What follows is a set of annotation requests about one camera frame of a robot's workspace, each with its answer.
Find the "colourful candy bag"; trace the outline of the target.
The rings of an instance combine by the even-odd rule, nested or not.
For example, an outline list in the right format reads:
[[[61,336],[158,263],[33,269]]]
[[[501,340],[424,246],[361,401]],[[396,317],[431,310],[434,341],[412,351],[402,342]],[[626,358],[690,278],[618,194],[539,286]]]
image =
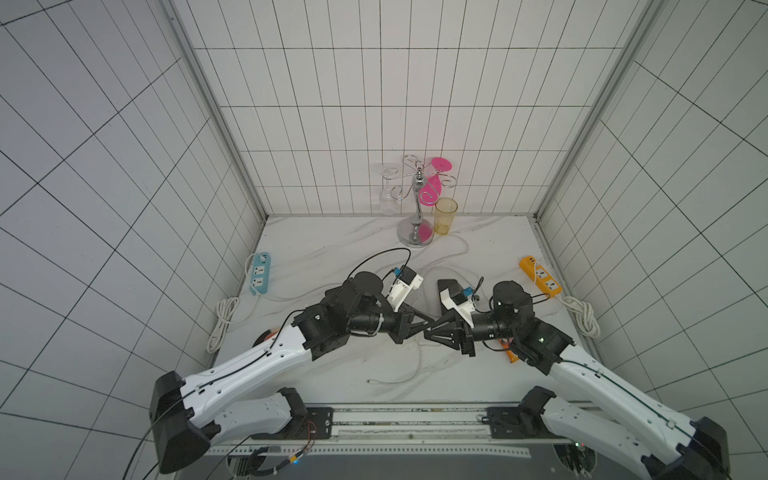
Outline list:
[[[511,363],[519,360],[519,357],[511,350],[511,343],[507,340],[499,340],[499,343]]]

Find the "pink wine glass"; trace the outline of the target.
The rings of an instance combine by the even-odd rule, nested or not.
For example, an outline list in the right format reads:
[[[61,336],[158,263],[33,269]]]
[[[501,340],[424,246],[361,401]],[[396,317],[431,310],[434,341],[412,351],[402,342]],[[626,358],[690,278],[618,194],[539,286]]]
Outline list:
[[[434,206],[443,190],[455,184],[455,178],[451,175],[452,169],[452,163],[442,157],[434,157],[428,162],[424,168],[425,184],[418,194],[422,206]]]

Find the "silver glass holder stand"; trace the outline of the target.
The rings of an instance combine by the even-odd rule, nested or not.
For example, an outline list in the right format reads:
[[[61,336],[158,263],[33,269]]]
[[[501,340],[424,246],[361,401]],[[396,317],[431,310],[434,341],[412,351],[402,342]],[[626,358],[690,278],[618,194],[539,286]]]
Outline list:
[[[401,243],[408,247],[425,247],[434,237],[434,227],[425,218],[424,207],[419,203],[418,194],[425,184],[424,168],[431,159],[423,160],[408,154],[397,164],[400,168],[401,195],[400,204],[413,201],[415,211],[397,228],[397,236]]]

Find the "yellow drinking glass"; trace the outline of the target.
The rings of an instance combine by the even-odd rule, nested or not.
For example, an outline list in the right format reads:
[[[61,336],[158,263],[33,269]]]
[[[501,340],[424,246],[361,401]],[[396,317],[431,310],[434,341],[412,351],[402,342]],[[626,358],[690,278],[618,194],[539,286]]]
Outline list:
[[[434,232],[447,235],[458,211],[458,203],[450,197],[441,197],[434,205]]]

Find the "metal base rail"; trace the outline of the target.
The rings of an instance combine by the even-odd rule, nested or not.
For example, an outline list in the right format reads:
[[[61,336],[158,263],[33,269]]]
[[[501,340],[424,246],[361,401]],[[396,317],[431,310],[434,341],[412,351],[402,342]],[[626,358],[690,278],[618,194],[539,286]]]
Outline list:
[[[584,445],[551,433],[524,434],[511,426],[516,402],[309,404],[316,430],[280,437],[251,433],[213,445],[209,456],[247,456],[260,447],[278,459],[305,445],[320,455],[491,455],[528,458],[534,445]]]

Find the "phone pink case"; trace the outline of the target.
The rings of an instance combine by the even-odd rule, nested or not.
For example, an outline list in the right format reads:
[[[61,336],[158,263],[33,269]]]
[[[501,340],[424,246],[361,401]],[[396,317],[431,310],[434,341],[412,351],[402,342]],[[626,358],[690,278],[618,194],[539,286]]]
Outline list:
[[[455,279],[439,279],[437,287],[441,300],[459,298],[464,295],[464,289]]]

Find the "orange power strip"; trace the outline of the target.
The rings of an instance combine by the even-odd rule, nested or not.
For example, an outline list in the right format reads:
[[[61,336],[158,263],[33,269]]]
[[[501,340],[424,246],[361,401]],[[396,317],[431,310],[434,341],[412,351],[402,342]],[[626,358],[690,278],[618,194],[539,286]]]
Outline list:
[[[535,257],[522,258],[519,267],[543,294],[555,297],[563,291],[562,286]]]

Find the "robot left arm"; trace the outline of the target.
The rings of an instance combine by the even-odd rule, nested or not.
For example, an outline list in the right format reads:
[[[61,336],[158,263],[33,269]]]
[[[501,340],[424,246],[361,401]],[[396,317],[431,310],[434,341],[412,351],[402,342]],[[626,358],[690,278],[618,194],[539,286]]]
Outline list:
[[[359,272],[320,302],[289,313],[274,337],[229,361],[186,377],[175,371],[160,376],[149,412],[158,471],[180,471],[231,438],[302,427],[304,404],[294,389],[282,388],[261,400],[249,400],[247,394],[345,346],[353,336],[385,334],[400,344],[437,326],[438,318],[405,301],[422,281],[404,267],[385,289],[376,274]]]

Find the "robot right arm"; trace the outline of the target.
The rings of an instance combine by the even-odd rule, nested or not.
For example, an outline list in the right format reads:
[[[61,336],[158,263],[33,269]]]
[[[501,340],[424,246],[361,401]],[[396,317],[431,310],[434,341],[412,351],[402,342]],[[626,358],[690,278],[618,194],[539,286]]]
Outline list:
[[[606,414],[600,417],[535,386],[509,414],[487,414],[488,424],[528,438],[567,438],[641,479],[730,478],[722,426],[706,416],[694,420],[677,412],[616,375],[572,337],[537,318],[531,295],[518,283],[496,284],[486,312],[476,310],[472,289],[455,280],[441,279],[437,288],[443,315],[425,331],[427,339],[468,355],[474,355],[477,343],[505,339],[521,362],[580,392]]]

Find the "blue power strip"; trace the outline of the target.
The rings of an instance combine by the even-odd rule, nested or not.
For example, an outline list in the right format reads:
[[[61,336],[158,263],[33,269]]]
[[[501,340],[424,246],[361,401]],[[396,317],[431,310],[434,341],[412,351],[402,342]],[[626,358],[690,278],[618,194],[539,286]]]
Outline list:
[[[252,295],[264,295],[268,292],[271,269],[269,253],[254,253],[249,267],[248,287]]]

